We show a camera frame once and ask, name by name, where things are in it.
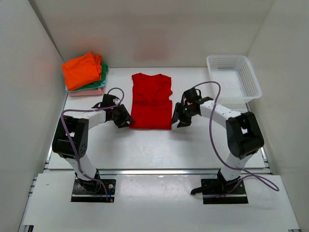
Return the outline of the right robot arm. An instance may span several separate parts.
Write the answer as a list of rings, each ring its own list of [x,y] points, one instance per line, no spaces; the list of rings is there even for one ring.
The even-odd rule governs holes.
[[[177,128],[188,127],[192,117],[199,115],[209,119],[211,145],[223,167],[217,173],[216,187],[221,193],[228,193],[238,182],[248,160],[264,146],[264,138],[256,117],[252,112],[241,113],[217,103],[218,97],[202,97],[201,91],[191,88],[185,91],[180,102],[176,103],[171,124]],[[219,156],[212,137],[212,122],[226,130],[229,155],[226,161]]]

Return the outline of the red t shirt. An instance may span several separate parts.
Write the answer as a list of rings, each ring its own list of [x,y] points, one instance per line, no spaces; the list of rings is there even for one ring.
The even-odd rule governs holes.
[[[136,73],[132,75],[132,81],[131,116],[134,122],[129,127],[138,130],[171,130],[171,77]]]

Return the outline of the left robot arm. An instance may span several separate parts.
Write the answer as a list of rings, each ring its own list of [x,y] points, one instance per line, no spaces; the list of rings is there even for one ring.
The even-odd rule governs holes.
[[[106,190],[106,186],[86,154],[88,134],[93,127],[108,121],[119,129],[135,122],[120,98],[104,94],[102,101],[90,110],[64,110],[52,142],[52,151],[71,165],[81,187],[91,194]]]

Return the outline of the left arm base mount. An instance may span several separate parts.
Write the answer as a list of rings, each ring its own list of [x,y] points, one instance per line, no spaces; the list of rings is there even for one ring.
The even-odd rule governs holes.
[[[71,193],[71,202],[76,203],[113,203],[115,199],[116,179],[100,179],[105,188],[97,181],[75,178]]]

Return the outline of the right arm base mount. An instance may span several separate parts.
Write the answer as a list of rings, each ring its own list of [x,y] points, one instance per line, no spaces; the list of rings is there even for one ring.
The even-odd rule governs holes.
[[[203,204],[248,204],[246,188],[241,177],[225,181],[223,177],[202,178],[201,186],[191,195],[202,194]]]

